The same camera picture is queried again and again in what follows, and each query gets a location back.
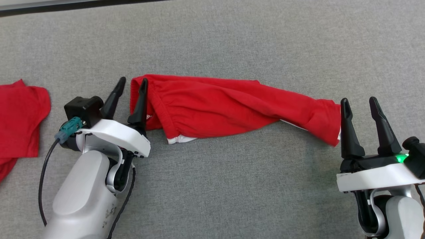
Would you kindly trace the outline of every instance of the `red cloth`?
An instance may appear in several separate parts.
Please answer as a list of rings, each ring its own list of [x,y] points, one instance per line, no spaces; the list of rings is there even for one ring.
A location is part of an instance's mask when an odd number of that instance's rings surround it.
[[[50,112],[46,89],[21,80],[0,85],[0,182],[18,158],[37,157],[39,124]]]
[[[147,130],[163,128],[168,139],[221,137],[261,128],[280,119],[336,146],[340,105],[260,84],[148,74],[131,81],[130,111],[143,78],[148,79]]]

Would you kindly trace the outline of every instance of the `teal connector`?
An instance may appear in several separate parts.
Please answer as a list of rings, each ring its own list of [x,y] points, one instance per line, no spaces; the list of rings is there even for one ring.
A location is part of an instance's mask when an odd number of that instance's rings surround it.
[[[55,134],[54,138],[59,139],[59,143],[63,144],[73,133],[83,127],[83,122],[79,117],[74,117],[66,122]]]

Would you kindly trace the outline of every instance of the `rolled red fabric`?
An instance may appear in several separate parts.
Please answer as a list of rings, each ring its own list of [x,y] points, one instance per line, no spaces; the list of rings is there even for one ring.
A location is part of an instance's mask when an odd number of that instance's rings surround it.
[[[163,128],[169,143],[241,134],[284,120],[336,146],[340,105],[260,84],[147,74],[131,81],[130,111],[144,78],[148,87],[146,129]]]
[[[21,80],[0,85],[0,182],[18,158],[37,157],[39,125],[50,112],[46,89],[25,86]]]

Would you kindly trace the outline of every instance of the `white trim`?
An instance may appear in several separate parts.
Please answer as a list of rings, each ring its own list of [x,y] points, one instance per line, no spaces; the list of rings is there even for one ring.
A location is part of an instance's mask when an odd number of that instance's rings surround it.
[[[301,128],[300,126],[296,126],[296,125],[294,125],[294,124],[292,124],[292,123],[289,123],[288,121],[285,121],[285,120],[283,120],[283,119],[281,119],[280,121],[283,121],[283,122],[285,122],[285,123],[288,123],[288,124],[290,124],[290,125],[292,125],[292,126],[295,126],[295,127],[297,127],[297,128],[300,128],[300,129],[306,130],[306,129],[304,129],[304,128]]]
[[[285,121],[285,120],[283,120],[283,119],[281,119],[281,121],[283,121],[283,122],[285,122],[285,123],[288,123],[288,124],[290,124],[290,125],[293,125],[293,126],[295,126],[295,127],[297,127],[297,128],[300,128],[300,129],[302,129],[302,130],[306,130],[306,129],[301,128],[301,127],[299,127],[299,126],[296,126],[296,125],[294,125],[294,124],[292,124],[292,123],[289,123],[288,121]],[[338,134],[338,140],[341,140],[341,128],[340,128],[340,133]]]
[[[168,140],[168,144],[172,145],[172,144],[175,144],[175,143],[187,143],[187,142],[195,140],[195,139],[197,139],[197,138],[186,137],[186,136],[180,134],[177,137],[174,137],[172,139],[167,139],[167,140]]]

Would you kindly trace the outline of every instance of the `black cable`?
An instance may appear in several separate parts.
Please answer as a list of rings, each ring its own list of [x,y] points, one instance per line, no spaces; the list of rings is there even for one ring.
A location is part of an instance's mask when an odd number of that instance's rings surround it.
[[[136,180],[136,168],[133,167],[133,178],[131,180],[130,189],[128,190],[127,197],[125,198],[124,203],[122,204],[122,207],[119,210],[118,214],[116,215],[115,221],[112,224],[112,227],[111,227],[110,232],[109,232],[108,239],[112,238],[112,233],[113,233],[113,230],[115,229],[116,223],[118,222],[119,217],[121,216],[122,212],[124,211],[125,206],[127,205],[128,199],[130,198],[130,195],[131,195],[131,191],[133,191],[135,180]]]
[[[38,209],[40,210],[41,219],[43,220],[44,226],[47,225],[46,217],[44,216],[43,204],[42,204],[42,192],[43,192],[43,182],[44,182],[44,174],[46,173],[47,162],[49,162],[50,155],[53,152],[54,147],[59,143],[59,139],[56,139],[49,151],[47,152],[46,159],[44,159],[43,169],[41,170],[40,176],[40,184],[38,185]]]
[[[423,206],[424,218],[425,218],[425,199],[424,199],[424,196],[423,196],[421,190],[419,189],[419,185],[415,184],[415,189],[416,189],[416,192],[419,194],[419,199],[421,200],[421,203],[422,203],[422,206]],[[425,222],[424,222],[424,225],[423,225],[423,232],[422,232],[421,239],[424,239],[424,238],[425,238]]]

